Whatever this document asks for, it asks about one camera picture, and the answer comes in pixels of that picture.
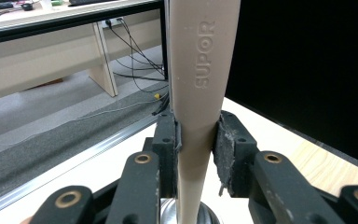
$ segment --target embossed logo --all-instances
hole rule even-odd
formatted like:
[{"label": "embossed logo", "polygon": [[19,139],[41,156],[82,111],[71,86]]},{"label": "embossed logo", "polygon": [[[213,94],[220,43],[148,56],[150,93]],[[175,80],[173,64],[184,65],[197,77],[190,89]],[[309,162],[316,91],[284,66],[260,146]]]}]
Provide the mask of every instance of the embossed logo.
[{"label": "embossed logo", "polygon": [[214,21],[202,21],[199,26],[196,59],[196,87],[207,88],[212,61],[208,58],[213,48]]}]

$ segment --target table surface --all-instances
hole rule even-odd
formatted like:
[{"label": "table surface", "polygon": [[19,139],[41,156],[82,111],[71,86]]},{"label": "table surface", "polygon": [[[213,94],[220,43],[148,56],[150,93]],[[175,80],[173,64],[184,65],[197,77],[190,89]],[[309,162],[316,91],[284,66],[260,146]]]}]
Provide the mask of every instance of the table surface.
[{"label": "table surface", "polygon": [[43,9],[39,2],[34,3],[34,10],[16,10],[0,16],[0,41],[45,32],[60,30],[95,21],[114,18],[115,16],[136,13],[136,8],[145,11],[145,7],[163,4],[161,0],[117,0],[112,2],[68,7],[69,0],[52,10]]},{"label": "table surface", "polygon": [[[276,151],[288,157],[313,186],[338,196],[342,186],[358,185],[357,166],[228,99],[225,99],[223,109],[240,119],[257,141],[260,150]],[[12,223],[20,223],[31,216],[57,189],[81,185],[96,191],[116,180],[121,175],[126,159],[132,153],[142,150],[145,138],[152,137],[155,128],[156,125],[152,125],[116,147],[63,171],[62,175],[3,209],[0,212],[0,223],[9,218]],[[220,182],[211,157],[201,200],[224,223],[245,223],[252,220],[247,199],[231,199],[226,192],[219,197],[219,189]]]}]

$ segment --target black metal frame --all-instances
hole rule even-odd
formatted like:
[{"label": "black metal frame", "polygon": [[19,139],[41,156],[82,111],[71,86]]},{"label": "black metal frame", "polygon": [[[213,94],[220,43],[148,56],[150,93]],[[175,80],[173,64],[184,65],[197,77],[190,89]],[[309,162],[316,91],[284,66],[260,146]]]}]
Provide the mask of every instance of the black metal frame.
[{"label": "black metal frame", "polygon": [[[121,8],[112,8],[101,10],[98,12],[89,12],[81,15],[73,15],[58,19],[51,19],[46,21],[32,22],[28,24],[21,24],[13,27],[5,27],[0,29],[0,42],[24,38],[32,35],[41,35],[48,32],[59,31],[79,25],[89,24],[96,21],[104,21],[114,17],[128,16],[140,12],[159,9],[161,21],[161,46],[164,67],[167,65],[167,43],[166,43],[166,28],[165,28],[165,8],[163,0],[156,0],[153,2],[145,2],[133,6],[126,6]],[[164,70],[165,79],[168,79],[168,69]]]},{"label": "black metal frame", "polygon": [[[159,223],[159,199],[174,198],[176,192],[177,127],[173,115],[163,112],[154,138],[129,156],[118,181],[93,195],[79,186],[60,189],[31,223]],[[222,187],[233,198],[249,198],[254,223],[358,223],[358,186],[344,187],[338,198],[314,188],[286,157],[259,151],[228,112],[218,122],[213,153]],[[84,197],[73,203],[74,192]]]}]

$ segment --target black cable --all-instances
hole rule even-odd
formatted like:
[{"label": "black cable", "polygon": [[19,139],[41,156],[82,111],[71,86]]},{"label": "black cable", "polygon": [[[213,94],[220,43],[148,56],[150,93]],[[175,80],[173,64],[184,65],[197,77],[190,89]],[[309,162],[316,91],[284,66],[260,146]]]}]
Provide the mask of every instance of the black cable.
[{"label": "black cable", "polygon": [[[136,58],[134,58],[134,57],[132,57],[132,56],[130,56],[130,55],[129,55],[129,57],[132,58],[133,60],[135,60],[135,61],[138,62],[138,63],[143,63],[143,64],[149,64],[149,65],[151,65],[150,63],[141,62],[141,61],[137,60]],[[162,63],[157,64],[158,69],[162,69],[162,65],[163,65]]]},{"label": "black cable", "polygon": [[160,72],[160,71],[158,70],[159,67],[156,66],[155,63],[153,63],[152,61],[150,61],[150,60],[144,55],[143,52],[141,53],[140,51],[138,51],[137,49],[135,49],[135,48],[132,46],[132,44],[130,45],[126,40],[124,40],[120,35],[118,35],[118,34],[113,30],[113,28],[112,28],[112,23],[111,23],[110,20],[106,20],[105,22],[106,22],[106,24],[109,26],[109,29],[113,32],[113,34],[115,34],[118,38],[120,38],[127,46],[129,46],[129,47],[131,48],[131,50],[135,50],[137,53],[139,53],[141,56],[143,56],[145,59],[147,59],[147,60],[149,61],[149,64],[152,65],[153,67],[155,67],[155,69],[156,69],[162,76],[164,76],[164,74],[162,74],[162,72]]},{"label": "black cable", "polygon": [[105,21],[106,22],[106,24],[108,25],[108,27],[109,27],[109,29],[118,37],[118,38],[120,38],[124,43],[126,43],[129,47],[130,47],[130,49],[131,49],[131,56],[132,56],[132,60],[131,60],[131,73],[132,73],[132,80],[133,80],[133,82],[134,82],[134,84],[135,84],[135,86],[140,90],[140,91],[144,91],[144,92],[154,92],[154,91],[159,91],[159,90],[162,90],[162,89],[164,89],[164,88],[166,88],[166,87],[168,87],[168,85],[166,85],[166,86],[164,86],[164,87],[161,87],[161,88],[159,88],[159,89],[156,89],[156,90],[152,90],[152,91],[145,91],[145,90],[142,90],[139,86],[138,86],[138,83],[136,83],[136,80],[135,80],[135,75],[133,74],[133,52],[134,51],[136,51],[136,52],[138,52],[139,54],[141,54],[138,50],[136,50],[133,46],[132,46],[132,40],[133,40],[133,38],[131,37],[131,34],[130,34],[130,30],[128,30],[127,28],[126,28],[126,30],[127,30],[127,32],[128,32],[128,34],[129,34],[129,37],[130,37],[130,44],[126,41],[126,40],[124,40],[121,36],[119,36],[114,30],[113,30],[113,28],[112,28],[112,22],[110,21],[110,20],[106,20]]},{"label": "black cable", "polygon": [[157,114],[161,113],[162,111],[166,110],[168,105],[170,104],[170,96],[169,93],[167,92],[167,94],[163,95],[161,98],[161,104],[159,105],[159,107],[156,109],[155,112],[152,113],[153,116],[156,116]]},{"label": "black cable", "polygon": [[[129,37],[130,37],[131,55],[133,56],[134,48],[132,47],[132,38],[131,38],[130,30],[128,30],[128,32],[129,32]],[[167,85],[167,86],[164,86],[164,87],[162,87],[162,88],[159,88],[159,89],[157,89],[157,90],[152,90],[152,91],[142,90],[142,89],[138,86],[138,83],[136,83],[135,76],[134,76],[134,74],[133,74],[133,60],[131,60],[131,72],[132,72],[132,80],[133,80],[133,83],[135,83],[135,86],[136,86],[140,91],[144,91],[144,92],[154,92],[154,91],[159,91],[159,90],[162,90],[162,89],[168,87],[168,85]]]},{"label": "black cable", "polygon": [[[127,65],[121,63],[118,59],[116,59],[117,63],[119,63],[121,66],[126,67],[126,68],[130,68]],[[144,70],[155,70],[156,68],[134,68],[133,70],[136,71],[144,71]]]},{"label": "black cable", "polygon": [[[130,77],[130,78],[132,78],[132,76],[123,75],[123,74],[116,73],[116,72],[113,72],[113,74],[115,74],[116,76],[119,76],[119,77]],[[152,77],[137,77],[137,76],[135,76],[135,77],[136,77],[136,78],[138,78],[138,79],[145,79],[145,80],[151,80],[151,81],[165,81],[165,82],[168,82],[168,80],[165,80],[165,79],[159,79],[159,78],[152,78]]]},{"label": "black cable", "polygon": [[155,64],[155,63],[153,63],[151,60],[149,60],[147,57],[146,57],[146,55],[144,54],[144,52],[141,50],[141,48],[139,48],[139,46],[138,46],[138,44],[136,43],[136,41],[133,39],[133,37],[132,37],[132,35],[131,35],[131,33],[130,33],[130,28],[129,28],[129,26],[127,25],[127,23],[124,21],[124,20],[119,20],[120,22],[121,22],[121,24],[124,26],[124,29],[126,29],[126,31],[127,31],[127,34],[129,35],[129,37],[130,37],[130,39],[133,41],[133,43],[135,44],[135,46],[138,48],[138,53],[139,54],[141,54],[142,56],[144,56],[144,58],[148,61],[148,62],[150,62],[150,64],[152,65],[152,66],[156,66],[157,67],[157,65]]}]

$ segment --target desk leg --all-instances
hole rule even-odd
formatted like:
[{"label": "desk leg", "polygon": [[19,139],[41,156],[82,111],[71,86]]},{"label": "desk leg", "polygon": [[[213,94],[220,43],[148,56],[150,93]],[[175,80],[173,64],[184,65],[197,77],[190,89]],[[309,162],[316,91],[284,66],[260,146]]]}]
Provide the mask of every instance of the desk leg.
[{"label": "desk leg", "polygon": [[118,95],[117,86],[110,65],[110,58],[107,52],[106,42],[100,22],[94,22],[94,33],[98,49],[101,53],[101,65],[89,69],[89,77],[101,86],[109,95]]}]

